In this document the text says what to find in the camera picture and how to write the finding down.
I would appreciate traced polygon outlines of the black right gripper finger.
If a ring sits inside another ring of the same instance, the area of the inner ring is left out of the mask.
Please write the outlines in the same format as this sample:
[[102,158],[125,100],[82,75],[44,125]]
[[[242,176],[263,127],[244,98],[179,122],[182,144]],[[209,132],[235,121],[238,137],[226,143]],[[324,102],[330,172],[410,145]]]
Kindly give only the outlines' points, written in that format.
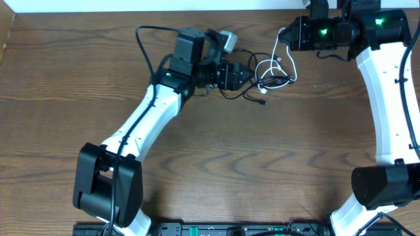
[[301,17],[298,16],[296,19],[284,30],[279,33],[280,37],[298,37],[301,30]]
[[294,38],[293,36],[279,35],[278,39],[281,43],[289,47],[291,51],[300,50],[300,40],[299,38]]

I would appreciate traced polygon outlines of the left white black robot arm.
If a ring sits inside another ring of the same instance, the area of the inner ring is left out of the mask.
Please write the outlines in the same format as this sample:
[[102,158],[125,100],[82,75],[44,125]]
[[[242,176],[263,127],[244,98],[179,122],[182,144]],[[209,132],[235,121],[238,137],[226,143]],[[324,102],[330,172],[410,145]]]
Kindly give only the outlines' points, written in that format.
[[73,205],[104,222],[100,235],[146,235],[152,221],[141,210],[142,163],[160,132],[197,87],[239,90],[254,71],[222,58],[179,62],[165,55],[130,117],[100,145],[87,142],[77,156]]

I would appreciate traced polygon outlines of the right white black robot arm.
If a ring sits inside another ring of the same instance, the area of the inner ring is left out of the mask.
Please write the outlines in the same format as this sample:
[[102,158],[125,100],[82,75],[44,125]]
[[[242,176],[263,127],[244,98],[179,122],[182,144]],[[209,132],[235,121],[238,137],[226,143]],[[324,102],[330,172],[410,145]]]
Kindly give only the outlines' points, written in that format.
[[363,235],[386,213],[419,199],[419,105],[411,72],[416,39],[401,9],[300,16],[278,34],[292,51],[347,47],[367,88],[376,164],[352,171],[352,195],[329,217],[332,235]]

